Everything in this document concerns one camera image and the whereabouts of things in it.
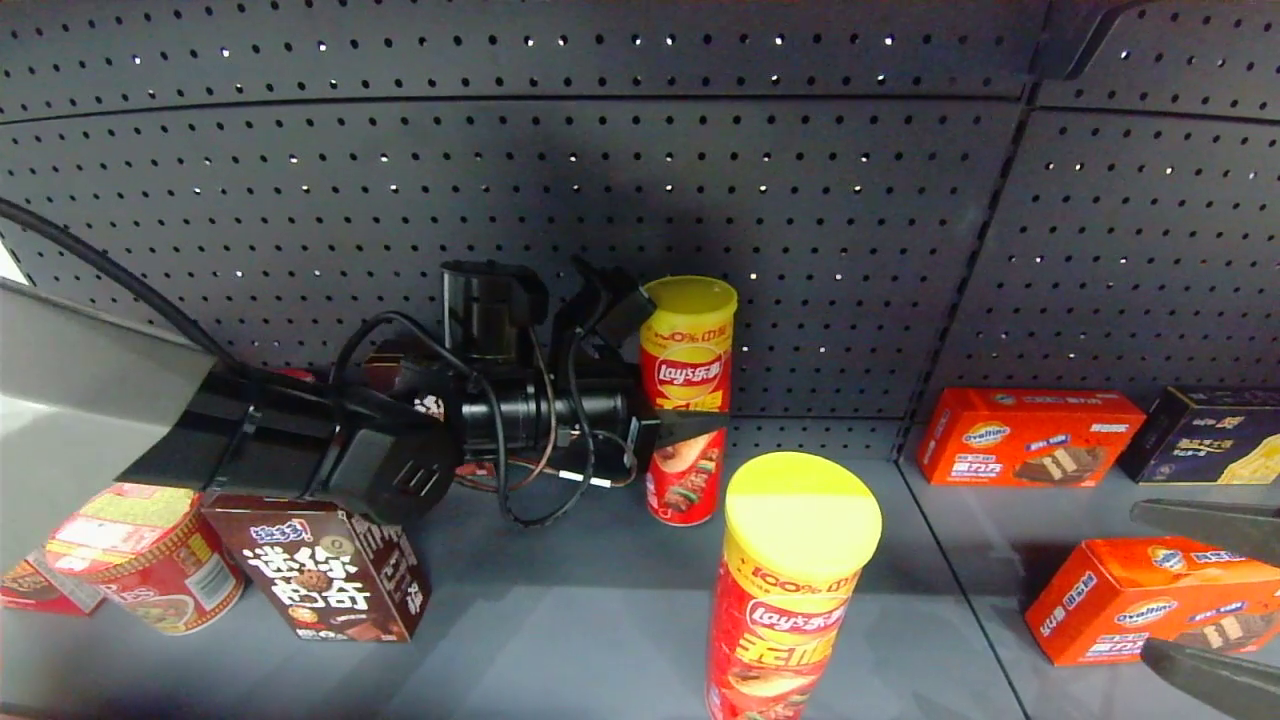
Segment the cardboard box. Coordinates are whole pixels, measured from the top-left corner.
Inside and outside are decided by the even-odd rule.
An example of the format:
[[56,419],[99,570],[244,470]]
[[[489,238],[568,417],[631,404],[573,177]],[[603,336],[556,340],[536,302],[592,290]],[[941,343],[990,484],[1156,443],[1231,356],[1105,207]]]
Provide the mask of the cardboard box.
[[45,562],[45,551],[28,555],[4,577],[0,607],[90,615],[102,602],[102,592],[74,578],[58,574]]
[[1280,629],[1280,568],[1179,537],[1088,539],[1025,619],[1053,665],[1134,662],[1147,638],[1252,652]]
[[934,484],[1093,487],[1143,418],[1108,391],[951,387],[916,461]]
[[220,495],[223,544],[303,639],[407,642],[430,585],[404,533],[329,502]]
[[1117,465],[1139,483],[1268,484],[1280,389],[1167,387]]

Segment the gray shelf surface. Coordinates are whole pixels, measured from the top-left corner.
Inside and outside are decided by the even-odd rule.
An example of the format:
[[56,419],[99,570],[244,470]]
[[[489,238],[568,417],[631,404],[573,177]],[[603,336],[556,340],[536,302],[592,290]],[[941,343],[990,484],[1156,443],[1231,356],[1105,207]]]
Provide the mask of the gray shelf surface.
[[[931,486],[915,466],[916,428],[901,470],[1033,720],[1219,720],[1225,715],[1165,684],[1140,664],[1053,667],[1023,611],[1085,538],[1167,534],[1129,520],[1148,497],[1280,505],[1280,486],[1139,486],[1112,470],[1096,488]],[[1248,655],[1280,665],[1280,644]]]
[[[805,717],[1023,717],[897,469],[829,456],[879,498],[884,539]],[[298,641],[256,588],[180,638],[114,606],[6,610],[0,697],[59,716],[704,719],[723,524],[660,525],[640,486],[532,532],[490,496],[449,493],[412,528],[435,593],[403,646]]]

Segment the snack package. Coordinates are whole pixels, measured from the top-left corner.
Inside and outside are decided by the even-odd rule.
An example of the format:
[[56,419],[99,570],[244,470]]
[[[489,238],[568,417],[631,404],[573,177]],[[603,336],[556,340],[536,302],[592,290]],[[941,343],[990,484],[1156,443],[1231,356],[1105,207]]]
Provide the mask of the snack package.
[[712,600],[713,720],[799,720],[881,524],[867,486],[829,460],[772,452],[733,473]]
[[1135,662],[1147,638],[1252,652],[1280,629],[1280,568],[1180,537],[1088,539],[1025,619],[1053,665]]
[[35,551],[5,574],[0,607],[59,615],[92,614],[102,603],[102,591],[55,573],[44,555]]
[[1275,482],[1280,389],[1167,387],[1116,464],[1139,483]]
[[220,495],[204,509],[302,639],[408,642],[431,588],[398,527],[332,502]]
[[916,461],[933,484],[1093,487],[1143,418],[1117,392],[951,387]]
[[244,589],[198,503],[189,489],[114,483],[54,530],[45,560],[161,633],[193,633]]
[[[728,413],[737,292],[714,278],[669,277],[645,286],[658,310],[640,329],[640,374],[654,407]],[[724,471],[719,429],[653,454],[649,512],[668,525],[705,523]]]

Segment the pegboard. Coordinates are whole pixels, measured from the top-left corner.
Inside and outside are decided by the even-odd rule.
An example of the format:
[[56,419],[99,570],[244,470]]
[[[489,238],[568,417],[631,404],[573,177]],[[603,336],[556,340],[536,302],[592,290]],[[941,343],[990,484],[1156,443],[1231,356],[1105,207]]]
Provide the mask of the pegboard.
[[1280,119],[1280,3],[1134,3],[1042,106]]
[[758,455],[804,450],[828,457],[892,459],[897,420],[818,418],[739,419],[728,428],[728,447]]
[[1280,127],[1036,111],[932,378],[1280,382]]
[[1046,4],[4,3],[0,122],[367,97],[1016,97]]
[[[328,366],[360,319],[436,322],[449,259],[568,256],[740,292],[735,411],[901,418],[1019,105],[520,100],[228,106],[0,126],[0,192],[68,223],[264,366]],[[29,233],[41,290],[138,316]]]

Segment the red chip can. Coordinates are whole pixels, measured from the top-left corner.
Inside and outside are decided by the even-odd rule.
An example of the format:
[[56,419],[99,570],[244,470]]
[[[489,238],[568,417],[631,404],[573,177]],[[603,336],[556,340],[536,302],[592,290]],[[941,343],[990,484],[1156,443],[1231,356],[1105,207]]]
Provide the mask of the red chip can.
[[189,489],[115,483],[54,532],[45,557],[161,633],[193,633],[244,589],[198,505]]
[[[640,373],[654,407],[728,413],[737,292],[678,275],[645,286],[658,310],[640,329]],[[659,447],[645,475],[649,512],[668,525],[705,523],[719,498],[724,429]]]
[[882,525],[870,489],[829,460],[771,452],[733,473],[712,598],[712,720],[800,720]]

